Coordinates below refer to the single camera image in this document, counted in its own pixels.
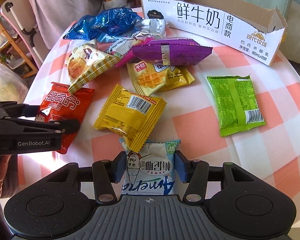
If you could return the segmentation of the red snack pack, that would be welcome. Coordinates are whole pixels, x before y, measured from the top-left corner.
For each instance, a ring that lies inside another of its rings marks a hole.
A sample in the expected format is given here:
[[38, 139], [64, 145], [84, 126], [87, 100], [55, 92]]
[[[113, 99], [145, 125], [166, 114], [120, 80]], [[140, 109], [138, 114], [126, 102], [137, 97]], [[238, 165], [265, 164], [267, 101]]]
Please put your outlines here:
[[61, 124], [65, 120], [76, 119], [82, 123], [95, 90], [80, 88], [72, 95], [68, 92], [68, 88], [68, 85], [53, 82], [50, 92], [40, 105], [35, 120]]

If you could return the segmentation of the blue white Amer snack pack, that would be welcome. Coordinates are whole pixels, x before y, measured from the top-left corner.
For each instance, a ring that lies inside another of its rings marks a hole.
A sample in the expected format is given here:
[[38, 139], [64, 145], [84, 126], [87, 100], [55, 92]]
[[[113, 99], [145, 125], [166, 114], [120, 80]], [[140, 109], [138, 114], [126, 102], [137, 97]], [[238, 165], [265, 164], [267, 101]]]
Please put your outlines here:
[[174, 153], [181, 141], [149, 141], [139, 152], [128, 148], [125, 141], [120, 143], [126, 152], [126, 172], [122, 194], [162, 195], [174, 194]]

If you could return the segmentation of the yellow barcode snack pack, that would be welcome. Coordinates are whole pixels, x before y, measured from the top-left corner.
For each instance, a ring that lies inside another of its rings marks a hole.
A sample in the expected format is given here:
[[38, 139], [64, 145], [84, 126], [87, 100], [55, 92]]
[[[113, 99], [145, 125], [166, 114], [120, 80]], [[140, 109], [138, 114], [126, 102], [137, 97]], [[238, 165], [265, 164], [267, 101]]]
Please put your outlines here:
[[127, 147], [139, 152], [161, 117], [167, 102], [160, 97], [131, 93], [116, 85], [94, 123], [122, 136]]

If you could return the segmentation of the croissant snack pack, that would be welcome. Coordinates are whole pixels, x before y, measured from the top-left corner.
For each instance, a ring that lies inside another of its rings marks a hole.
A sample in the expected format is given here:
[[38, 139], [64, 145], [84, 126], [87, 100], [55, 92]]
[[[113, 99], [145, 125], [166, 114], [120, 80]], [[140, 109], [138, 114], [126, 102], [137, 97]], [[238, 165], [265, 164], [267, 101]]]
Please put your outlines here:
[[120, 58], [98, 49], [95, 39], [76, 47], [65, 63], [70, 77], [70, 94], [74, 94], [88, 82], [103, 74], [119, 62]]

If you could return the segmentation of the green snack pack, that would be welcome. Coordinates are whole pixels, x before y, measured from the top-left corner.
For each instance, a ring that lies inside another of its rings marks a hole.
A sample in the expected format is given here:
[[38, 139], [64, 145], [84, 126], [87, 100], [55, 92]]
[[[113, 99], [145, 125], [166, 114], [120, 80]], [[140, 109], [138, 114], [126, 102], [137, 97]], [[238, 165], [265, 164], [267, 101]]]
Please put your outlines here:
[[221, 137], [266, 124], [250, 76], [208, 76], [218, 110]]

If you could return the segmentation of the pink white Amer snack pack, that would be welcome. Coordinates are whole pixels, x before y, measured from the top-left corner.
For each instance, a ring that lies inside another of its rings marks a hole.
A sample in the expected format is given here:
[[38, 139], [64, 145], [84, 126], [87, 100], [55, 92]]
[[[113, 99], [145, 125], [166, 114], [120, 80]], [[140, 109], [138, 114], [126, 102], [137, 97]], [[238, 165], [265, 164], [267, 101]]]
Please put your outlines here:
[[130, 50], [130, 48], [132, 48], [132, 46], [139, 44], [140, 42], [141, 40], [138, 40], [137, 38], [120, 38], [112, 43], [105, 50], [105, 53], [122, 57]]

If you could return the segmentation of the yellow waffle snack pack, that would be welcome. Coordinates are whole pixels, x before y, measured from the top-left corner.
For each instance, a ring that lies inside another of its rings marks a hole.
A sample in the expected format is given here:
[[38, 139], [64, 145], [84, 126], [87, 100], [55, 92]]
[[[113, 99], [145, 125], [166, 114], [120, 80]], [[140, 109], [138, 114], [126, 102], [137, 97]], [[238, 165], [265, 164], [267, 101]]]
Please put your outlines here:
[[166, 92], [194, 82], [194, 77], [184, 66], [166, 66], [140, 61], [128, 63], [127, 70], [135, 91], [145, 96], [155, 92]]

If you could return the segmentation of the blue foil snack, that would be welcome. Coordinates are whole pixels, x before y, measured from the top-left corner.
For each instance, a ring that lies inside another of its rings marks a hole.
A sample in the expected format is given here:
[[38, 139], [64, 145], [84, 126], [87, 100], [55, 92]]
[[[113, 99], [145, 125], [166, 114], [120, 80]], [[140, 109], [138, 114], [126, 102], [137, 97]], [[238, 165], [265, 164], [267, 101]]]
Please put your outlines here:
[[129, 8], [108, 9], [92, 18], [87, 28], [87, 35], [89, 40], [96, 39], [102, 43], [114, 42], [138, 31], [135, 25], [140, 20], [142, 17]]
[[93, 40], [99, 35], [99, 31], [94, 29], [96, 16], [84, 15], [74, 23], [69, 31], [63, 36], [64, 40]]

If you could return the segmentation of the purple snack pack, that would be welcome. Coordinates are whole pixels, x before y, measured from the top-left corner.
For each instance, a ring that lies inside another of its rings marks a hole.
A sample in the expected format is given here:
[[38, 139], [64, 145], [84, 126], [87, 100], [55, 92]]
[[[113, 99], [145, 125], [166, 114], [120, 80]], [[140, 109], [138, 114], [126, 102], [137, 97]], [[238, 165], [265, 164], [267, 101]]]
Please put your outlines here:
[[132, 45], [116, 66], [122, 67], [136, 59], [164, 66], [194, 66], [211, 54], [212, 47], [202, 46], [191, 38], [148, 39]]

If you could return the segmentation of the silver foil snack pack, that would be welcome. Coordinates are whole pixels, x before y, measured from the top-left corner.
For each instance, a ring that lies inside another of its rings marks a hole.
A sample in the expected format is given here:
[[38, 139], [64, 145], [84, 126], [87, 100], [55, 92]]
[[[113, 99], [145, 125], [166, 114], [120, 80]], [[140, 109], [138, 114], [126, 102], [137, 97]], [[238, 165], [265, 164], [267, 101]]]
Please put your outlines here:
[[141, 19], [135, 24], [136, 33], [133, 37], [166, 37], [166, 21], [164, 19]]

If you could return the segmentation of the plastic bag with vegetables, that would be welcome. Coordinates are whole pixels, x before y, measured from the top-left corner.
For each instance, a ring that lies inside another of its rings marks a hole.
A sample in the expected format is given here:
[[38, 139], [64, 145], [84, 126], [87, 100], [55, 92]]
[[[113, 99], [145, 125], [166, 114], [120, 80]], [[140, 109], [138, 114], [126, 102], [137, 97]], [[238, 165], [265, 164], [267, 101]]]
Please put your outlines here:
[[23, 103], [28, 91], [26, 82], [19, 75], [0, 64], [0, 101]]

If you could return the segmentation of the wooden shelf rack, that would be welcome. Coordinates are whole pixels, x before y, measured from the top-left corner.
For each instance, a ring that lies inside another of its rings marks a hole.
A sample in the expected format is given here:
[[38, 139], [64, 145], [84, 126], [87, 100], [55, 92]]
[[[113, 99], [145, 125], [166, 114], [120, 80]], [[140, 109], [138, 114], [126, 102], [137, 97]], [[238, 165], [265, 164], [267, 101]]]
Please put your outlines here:
[[5, 41], [0, 45], [0, 63], [10, 68], [10, 70], [16, 70], [23, 67], [23, 73], [20, 76], [23, 79], [34, 76], [38, 73], [38, 67], [35, 65], [31, 52], [24, 52], [19, 44], [21, 37], [17, 35], [13, 38], [7, 29], [0, 21], [0, 37]]

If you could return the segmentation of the checkered pink fabric cover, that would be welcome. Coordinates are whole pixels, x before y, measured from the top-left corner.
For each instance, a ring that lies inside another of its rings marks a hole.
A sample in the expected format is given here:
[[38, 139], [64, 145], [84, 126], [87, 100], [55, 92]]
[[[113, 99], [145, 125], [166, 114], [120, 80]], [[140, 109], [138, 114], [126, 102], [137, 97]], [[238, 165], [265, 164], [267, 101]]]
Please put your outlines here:
[[48, 49], [52, 49], [62, 33], [84, 15], [97, 15], [104, 0], [29, 0], [38, 29]]

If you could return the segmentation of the white printed bag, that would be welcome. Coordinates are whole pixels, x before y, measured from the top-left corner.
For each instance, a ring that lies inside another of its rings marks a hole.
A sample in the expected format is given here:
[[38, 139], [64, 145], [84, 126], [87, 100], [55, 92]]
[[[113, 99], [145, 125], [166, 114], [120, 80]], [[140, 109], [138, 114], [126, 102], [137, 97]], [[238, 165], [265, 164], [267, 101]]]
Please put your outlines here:
[[111, 0], [111, 1], [105, 1], [103, 3], [103, 5], [106, 10], [112, 9], [112, 8], [128, 7], [128, 1], [127, 0]]

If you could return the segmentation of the cut milk carton box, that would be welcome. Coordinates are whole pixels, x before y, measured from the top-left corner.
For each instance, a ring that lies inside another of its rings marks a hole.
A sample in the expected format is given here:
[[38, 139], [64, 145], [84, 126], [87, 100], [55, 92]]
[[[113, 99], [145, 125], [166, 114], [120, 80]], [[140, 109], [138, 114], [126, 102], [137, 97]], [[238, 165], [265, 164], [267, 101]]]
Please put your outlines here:
[[209, 38], [270, 65], [287, 30], [279, 9], [243, 0], [141, 0], [145, 18]]

